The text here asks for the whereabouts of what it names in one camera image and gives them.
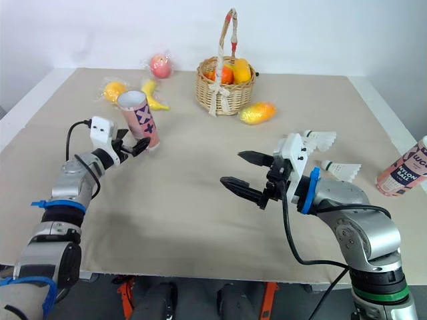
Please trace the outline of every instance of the white ribbon bow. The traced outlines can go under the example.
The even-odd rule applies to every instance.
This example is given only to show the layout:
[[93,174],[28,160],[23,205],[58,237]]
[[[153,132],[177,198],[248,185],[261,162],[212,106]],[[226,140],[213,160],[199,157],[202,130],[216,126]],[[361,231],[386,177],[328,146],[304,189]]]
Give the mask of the white ribbon bow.
[[219,83],[212,83],[208,85],[209,90],[213,91],[212,100],[211,100],[211,107],[209,108],[209,114],[216,117],[216,96],[218,92],[221,95],[221,106],[223,112],[230,112],[230,105],[228,104],[227,97],[230,95],[230,92],[224,88],[221,87]]

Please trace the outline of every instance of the green ring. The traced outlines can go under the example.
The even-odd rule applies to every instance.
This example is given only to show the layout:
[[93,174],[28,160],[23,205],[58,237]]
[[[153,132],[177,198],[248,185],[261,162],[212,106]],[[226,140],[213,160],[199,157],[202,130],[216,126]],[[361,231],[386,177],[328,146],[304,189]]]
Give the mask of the green ring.
[[406,298],[409,294],[409,288],[406,286],[403,290],[396,293],[389,293],[387,295],[376,295],[374,293],[368,293],[353,287],[354,293],[361,298],[366,298],[373,301],[380,302],[395,302]]

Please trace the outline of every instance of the table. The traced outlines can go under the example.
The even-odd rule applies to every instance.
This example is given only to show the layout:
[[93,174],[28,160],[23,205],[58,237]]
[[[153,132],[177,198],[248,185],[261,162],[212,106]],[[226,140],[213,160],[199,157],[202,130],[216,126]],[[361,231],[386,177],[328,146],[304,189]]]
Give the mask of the table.
[[[134,87],[148,79],[140,70],[56,69],[0,121],[0,263],[14,264],[40,221],[43,211],[29,204],[49,198],[64,162],[70,124],[99,115],[125,127],[115,107],[97,101],[105,77],[122,78]],[[266,169],[237,153],[271,154],[281,136],[317,129],[337,131],[338,138],[326,153],[310,156],[306,174],[323,159],[361,163],[354,183],[372,204],[391,211],[402,234],[409,284],[427,284],[422,254],[427,194],[417,187],[392,199],[373,183],[415,140],[365,78],[261,74],[252,100],[274,102],[278,114],[256,126],[237,117],[209,116],[198,106],[194,88],[191,72],[176,72],[161,82],[161,98],[171,111],[154,112],[159,149],[109,169],[102,178],[101,193],[82,226],[82,270],[330,282],[339,268],[306,267],[292,257],[280,203],[270,201],[261,211],[219,182],[232,175],[263,188]],[[90,150],[89,131],[76,129],[71,154]],[[294,205],[290,216],[302,257],[344,262],[332,232],[318,218],[299,214]]]

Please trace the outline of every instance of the apple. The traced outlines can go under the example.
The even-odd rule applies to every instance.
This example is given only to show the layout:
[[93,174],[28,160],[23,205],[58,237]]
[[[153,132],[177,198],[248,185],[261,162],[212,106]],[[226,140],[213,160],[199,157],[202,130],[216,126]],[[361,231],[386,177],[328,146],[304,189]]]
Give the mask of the apple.
[[172,63],[167,55],[154,55],[149,68],[157,78],[167,78],[172,72]]

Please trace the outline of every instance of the can label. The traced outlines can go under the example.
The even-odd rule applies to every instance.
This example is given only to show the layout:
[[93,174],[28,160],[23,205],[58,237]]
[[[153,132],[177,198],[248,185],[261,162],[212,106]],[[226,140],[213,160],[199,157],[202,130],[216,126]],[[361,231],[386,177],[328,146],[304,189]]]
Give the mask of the can label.
[[384,195],[399,196],[427,179],[427,148],[423,139],[378,178],[376,186]]
[[146,100],[141,103],[136,110],[122,110],[122,113],[132,135],[136,139],[150,137],[150,148],[155,147],[159,143],[154,118],[149,110],[149,105]]

